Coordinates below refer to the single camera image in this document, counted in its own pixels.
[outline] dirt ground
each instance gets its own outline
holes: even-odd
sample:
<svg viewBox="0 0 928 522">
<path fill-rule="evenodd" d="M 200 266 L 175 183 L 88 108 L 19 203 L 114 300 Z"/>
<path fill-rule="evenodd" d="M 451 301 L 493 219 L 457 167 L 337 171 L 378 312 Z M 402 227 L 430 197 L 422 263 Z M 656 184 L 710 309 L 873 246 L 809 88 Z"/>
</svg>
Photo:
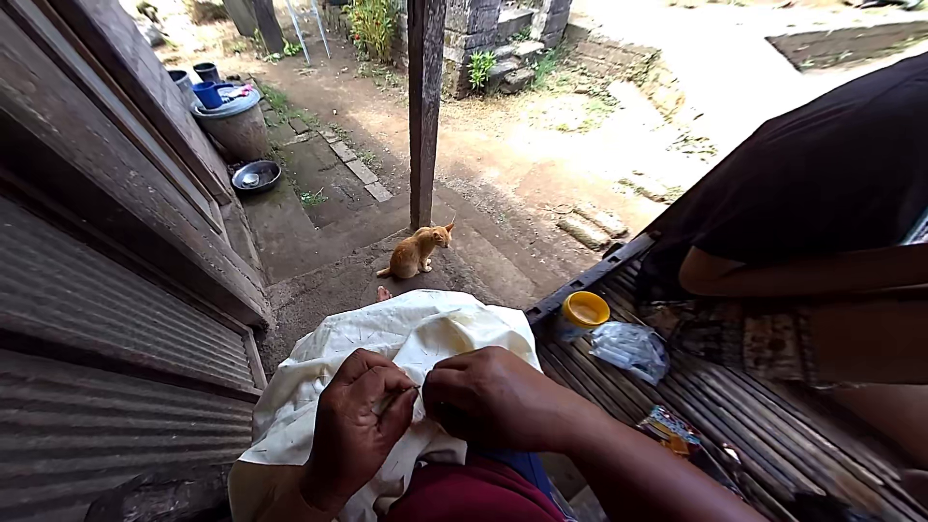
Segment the dirt ground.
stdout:
<svg viewBox="0 0 928 522">
<path fill-rule="evenodd" d="M 284 92 L 291 104 L 335 124 L 377 156 L 381 182 L 394 194 L 408 190 L 406 78 L 394 69 L 360 63 L 354 48 L 329 35 L 332 58 L 321 39 L 307 36 L 311 67 L 302 56 L 277 63 L 256 58 L 251 40 L 231 21 L 193 25 L 179 2 L 159 7 L 169 45 L 156 49 L 173 68 L 192 71 L 209 60 L 220 73 L 250 72 Z M 314 30 L 308 21 L 305 32 Z M 292 28 L 284 26 L 285 33 Z M 665 185 L 686 188 L 715 162 L 678 150 L 681 131 L 668 125 L 632 85 L 614 85 L 618 97 L 576 94 L 571 76 L 551 75 L 549 88 L 515 96 L 443 100 L 436 179 L 490 215 L 532 254 L 554 257 L 570 277 L 599 259 L 555 226 L 560 212 L 592 202 L 618 215 L 637 233 L 666 204 L 635 194 L 619 180 L 647 173 Z M 533 250 L 535 238 L 556 252 Z"/>
</svg>

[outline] wooden pillar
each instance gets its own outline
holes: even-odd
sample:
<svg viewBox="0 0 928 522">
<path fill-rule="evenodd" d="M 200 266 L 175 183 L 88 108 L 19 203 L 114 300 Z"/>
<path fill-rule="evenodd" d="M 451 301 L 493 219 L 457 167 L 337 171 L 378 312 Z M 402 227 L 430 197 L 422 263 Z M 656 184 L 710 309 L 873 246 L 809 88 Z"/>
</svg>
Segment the wooden pillar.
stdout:
<svg viewBox="0 0 928 522">
<path fill-rule="evenodd" d="M 284 35 L 277 23 L 272 0 L 251 0 L 254 5 L 254 17 L 258 19 L 258 30 L 264 38 L 264 45 L 271 53 L 284 52 Z"/>
<path fill-rule="evenodd" d="M 445 0 L 409 0 L 409 152 L 412 229 L 432 224 L 442 93 Z"/>
</svg>

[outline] kitten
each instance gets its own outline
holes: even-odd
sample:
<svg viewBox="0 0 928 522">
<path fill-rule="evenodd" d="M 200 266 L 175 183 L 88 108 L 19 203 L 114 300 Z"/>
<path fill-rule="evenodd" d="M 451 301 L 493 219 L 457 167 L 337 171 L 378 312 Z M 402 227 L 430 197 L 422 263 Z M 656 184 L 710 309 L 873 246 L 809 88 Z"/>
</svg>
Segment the kitten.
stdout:
<svg viewBox="0 0 928 522">
<path fill-rule="evenodd" d="M 377 277 L 385 278 L 396 276 L 400 279 L 409 279 L 420 272 L 432 271 L 432 250 L 436 246 L 448 248 L 451 242 L 451 228 L 454 221 L 444 227 L 422 227 L 416 230 L 412 237 L 400 241 L 390 256 L 390 266 L 379 272 Z"/>
</svg>

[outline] corrugated metal sheet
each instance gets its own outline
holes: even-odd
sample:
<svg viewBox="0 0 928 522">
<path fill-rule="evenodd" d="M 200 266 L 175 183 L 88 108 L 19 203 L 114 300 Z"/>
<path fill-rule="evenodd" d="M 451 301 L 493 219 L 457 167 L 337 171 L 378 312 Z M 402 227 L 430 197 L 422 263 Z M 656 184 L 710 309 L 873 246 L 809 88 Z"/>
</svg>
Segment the corrugated metal sheet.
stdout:
<svg viewBox="0 0 928 522">
<path fill-rule="evenodd" d="M 152 467 L 228 463 L 248 402 L 0 350 L 0 520 L 83 520 Z"/>
<path fill-rule="evenodd" d="M 0 323 L 254 386 L 241 335 L 0 198 Z"/>
</svg>

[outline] gray plastic tub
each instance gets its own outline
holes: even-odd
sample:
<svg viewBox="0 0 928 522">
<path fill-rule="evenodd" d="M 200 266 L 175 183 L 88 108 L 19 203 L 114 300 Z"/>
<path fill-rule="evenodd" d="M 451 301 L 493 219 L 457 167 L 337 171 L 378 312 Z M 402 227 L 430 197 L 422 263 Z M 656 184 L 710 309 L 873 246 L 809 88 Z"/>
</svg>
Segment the gray plastic tub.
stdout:
<svg viewBox="0 0 928 522">
<path fill-rule="evenodd" d="M 222 87 L 220 96 L 227 95 L 237 87 Z M 252 90 L 247 97 L 235 98 L 216 109 L 206 109 L 197 101 L 190 111 L 206 132 L 226 148 L 230 154 L 251 162 L 261 160 L 270 152 L 267 126 L 258 101 L 261 95 Z"/>
</svg>

